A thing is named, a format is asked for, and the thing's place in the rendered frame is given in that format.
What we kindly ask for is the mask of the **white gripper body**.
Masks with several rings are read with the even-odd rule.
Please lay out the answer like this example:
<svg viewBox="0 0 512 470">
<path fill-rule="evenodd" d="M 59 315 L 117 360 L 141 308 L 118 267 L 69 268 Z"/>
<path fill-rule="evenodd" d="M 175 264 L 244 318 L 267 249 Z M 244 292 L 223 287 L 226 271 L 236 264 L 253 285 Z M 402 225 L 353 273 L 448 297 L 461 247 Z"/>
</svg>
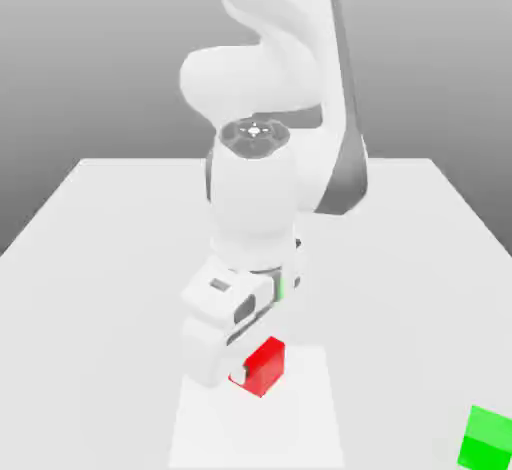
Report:
<svg viewBox="0 0 512 470">
<path fill-rule="evenodd" d="M 277 306 L 266 308 L 229 328 L 187 315 L 181 332 L 185 373 L 202 386 L 218 386 L 274 334 L 279 314 Z"/>
</svg>

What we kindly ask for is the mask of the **small red cube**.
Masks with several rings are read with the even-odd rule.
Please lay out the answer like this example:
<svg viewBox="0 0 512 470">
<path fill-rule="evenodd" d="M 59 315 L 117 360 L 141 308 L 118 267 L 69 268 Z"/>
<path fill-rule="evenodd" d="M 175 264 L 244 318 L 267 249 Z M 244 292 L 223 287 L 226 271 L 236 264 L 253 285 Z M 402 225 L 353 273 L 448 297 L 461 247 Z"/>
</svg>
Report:
<svg viewBox="0 0 512 470">
<path fill-rule="evenodd" d="M 262 398 L 268 390 L 280 379 L 284 373 L 285 344 L 275 338 L 269 337 L 252 354 L 243 365 L 246 368 L 244 384 L 236 384 L 251 394 Z"/>
</svg>

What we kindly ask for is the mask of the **small green cube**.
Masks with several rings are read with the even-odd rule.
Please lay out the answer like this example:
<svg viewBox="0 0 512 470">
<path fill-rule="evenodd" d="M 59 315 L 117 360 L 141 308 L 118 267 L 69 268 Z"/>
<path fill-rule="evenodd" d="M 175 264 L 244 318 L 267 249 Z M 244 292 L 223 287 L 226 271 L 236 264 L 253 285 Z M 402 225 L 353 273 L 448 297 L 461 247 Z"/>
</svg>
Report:
<svg viewBox="0 0 512 470">
<path fill-rule="evenodd" d="M 508 470 L 512 462 L 512 419 L 473 405 L 457 463 L 467 470 Z"/>
</svg>

